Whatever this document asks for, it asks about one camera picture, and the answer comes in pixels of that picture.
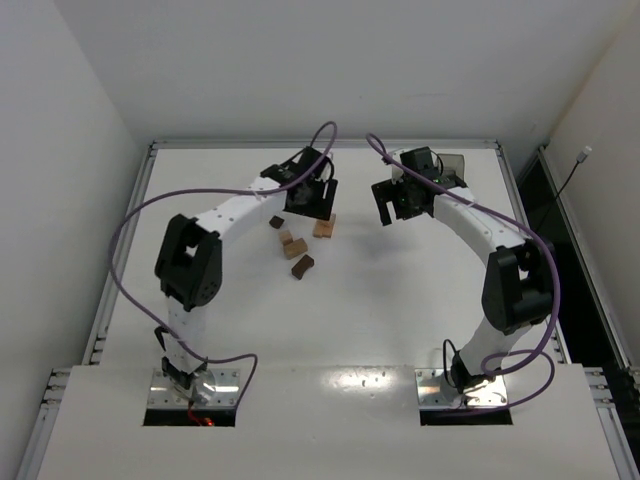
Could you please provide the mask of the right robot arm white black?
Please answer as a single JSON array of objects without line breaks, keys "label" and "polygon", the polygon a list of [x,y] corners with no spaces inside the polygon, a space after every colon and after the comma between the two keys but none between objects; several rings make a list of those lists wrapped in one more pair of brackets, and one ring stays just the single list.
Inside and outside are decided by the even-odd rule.
[{"label": "right robot arm white black", "polygon": [[428,215],[453,231],[485,268],[483,318],[470,340],[443,361],[447,392],[461,397],[533,362],[543,354],[543,342],[522,351],[515,346],[534,326],[557,319],[560,282],[551,245],[478,203],[463,174],[430,148],[377,151],[392,169],[389,179],[371,187],[381,223]]}]

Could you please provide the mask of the plain light wood plank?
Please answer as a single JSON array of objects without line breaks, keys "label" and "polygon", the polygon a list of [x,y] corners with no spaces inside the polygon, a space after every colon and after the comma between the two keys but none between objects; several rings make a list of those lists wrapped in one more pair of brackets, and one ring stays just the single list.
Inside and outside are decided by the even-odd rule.
[{"label": "plain light wood plank", "polygon": [[336,214],[332,213],[330,219],[327,221],[324,227],[324,232],[323,232],[324,238],[331,238],[333,236],[335,222],[336,222]]}]

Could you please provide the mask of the smoky transparent plastic bin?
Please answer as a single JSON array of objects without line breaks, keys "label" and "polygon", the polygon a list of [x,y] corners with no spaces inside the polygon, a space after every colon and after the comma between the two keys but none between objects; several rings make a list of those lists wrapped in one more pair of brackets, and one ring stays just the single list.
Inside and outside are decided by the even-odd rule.
[{"label": "smoky transparent plastic bin", "polygon": [[436,165],[440,172],[438,182],[446,189],[466,187],[464,181],[465,158],[461,154],[436,153]]}]

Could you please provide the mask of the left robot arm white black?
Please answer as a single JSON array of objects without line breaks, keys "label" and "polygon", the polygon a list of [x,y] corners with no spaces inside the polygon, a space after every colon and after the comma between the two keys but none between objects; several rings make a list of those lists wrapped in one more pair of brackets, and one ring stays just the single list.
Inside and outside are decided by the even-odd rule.
[{"label": "left robot arm white black", "polygon": [[154,272],[168,309],[162,370],[180,390],[190,394],[210,376],[195,354],[208,304],[222,286],[224,251],[281,212],[328,220],[338,185],[334,175],[332,158],[307,146],[260,172],[247,195],[235,194],[194,217],[171,218]]}]

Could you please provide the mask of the printed light wood plank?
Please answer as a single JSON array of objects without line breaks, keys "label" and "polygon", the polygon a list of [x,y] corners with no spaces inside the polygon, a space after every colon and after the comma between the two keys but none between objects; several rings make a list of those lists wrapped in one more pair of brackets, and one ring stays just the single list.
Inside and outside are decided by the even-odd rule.
[{"label": "printed light wood plank", "polygon": [[325,238],[329,224],[323,220],[317,220],[314,224],[312,235],[314,238]]}]

